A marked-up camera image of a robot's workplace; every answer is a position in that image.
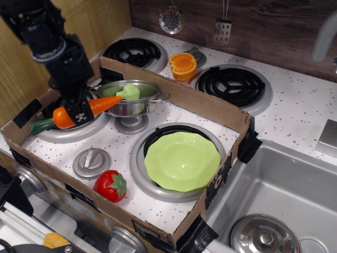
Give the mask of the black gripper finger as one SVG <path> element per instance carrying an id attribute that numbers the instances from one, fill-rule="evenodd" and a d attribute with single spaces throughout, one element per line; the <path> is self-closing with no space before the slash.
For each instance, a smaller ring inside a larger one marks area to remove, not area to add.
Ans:
<path id="1" fill-rule="evenodd" d="M 66 104 L 65 110 L 75 126 L 81 126 L 94 120 L 94 115 L 85 96 L 80 97 L 75 104 Z"/>

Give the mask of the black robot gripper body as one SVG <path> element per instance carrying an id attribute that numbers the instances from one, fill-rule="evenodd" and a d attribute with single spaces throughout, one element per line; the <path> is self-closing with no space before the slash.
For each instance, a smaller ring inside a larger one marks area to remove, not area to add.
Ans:
<path id="1" fill-rule="evenodd" d="M 94 73 L 77 35 L 66 35 L 64 40 L 64 52 L 58 59 L 46 64 L 51 76 L 48 84 L 51 89 L 58 90 L 68 104 L 76 104 Z"/>

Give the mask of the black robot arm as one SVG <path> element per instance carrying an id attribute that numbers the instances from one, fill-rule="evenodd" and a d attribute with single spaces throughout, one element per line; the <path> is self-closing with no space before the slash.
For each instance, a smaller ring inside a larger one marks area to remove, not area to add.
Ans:
<path id="1" fill-rule="evenodd" d="M 28 45 L 32 59 L 45 65 L 49 86 L 60 93 L 75 126 L 93 121 L 84 95 L 93 70 L 77 35 L 64 31 L 61 10 L 51 1 L 1 1 L 1 18 Z"/>

